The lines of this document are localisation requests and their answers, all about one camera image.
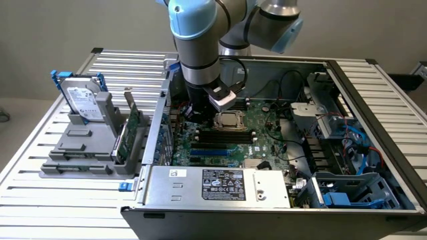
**white sticker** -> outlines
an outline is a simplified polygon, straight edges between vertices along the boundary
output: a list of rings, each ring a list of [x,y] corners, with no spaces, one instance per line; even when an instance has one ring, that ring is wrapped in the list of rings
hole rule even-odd
[[[70,98],[74,108],[79,110],[79,114],[90,121],[104,120],[99,105],[95,101],[94,92],[87,88],[68,87]]]
[[[168,171],[170,178],[186,178],[187,177],[187,169],[171,169]]]
[[[243,70],[243,68],[238,68],[238,74],[244,74],[246,71]]]

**warning label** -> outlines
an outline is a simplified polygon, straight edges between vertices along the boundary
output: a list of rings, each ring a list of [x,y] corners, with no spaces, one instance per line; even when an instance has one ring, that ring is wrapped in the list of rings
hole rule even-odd
[[[204,200],[246,201],[243,170],[203,170],[202,197]]]

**hard drive label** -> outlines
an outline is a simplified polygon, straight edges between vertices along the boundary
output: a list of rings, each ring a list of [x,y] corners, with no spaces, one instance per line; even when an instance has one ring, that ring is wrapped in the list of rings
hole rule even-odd
[[[204,169],[202,197],[204,200],[246,201],[243,170]]]
[[[104,120],[92,91],[82,87],[68,87],[67,91],[74,108],[78,109],[80,116],[90,121]]]

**motherboard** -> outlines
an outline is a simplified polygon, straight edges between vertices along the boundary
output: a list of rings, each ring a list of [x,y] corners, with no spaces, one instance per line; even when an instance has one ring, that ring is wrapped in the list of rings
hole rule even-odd
[[[268,162],[274,170],[288,169],[280,114],[271,102],[239,101],[204,124],[187,122],[182,109],[172,111],[178,113],[172,165],[260,168],[259,164]]]

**blue pcie slot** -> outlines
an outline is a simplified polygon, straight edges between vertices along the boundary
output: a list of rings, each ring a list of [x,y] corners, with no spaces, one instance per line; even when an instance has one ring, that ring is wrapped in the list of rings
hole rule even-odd
[[[228,156],[228,151],[224,150],[190,150],[190,155],[196,156]]]

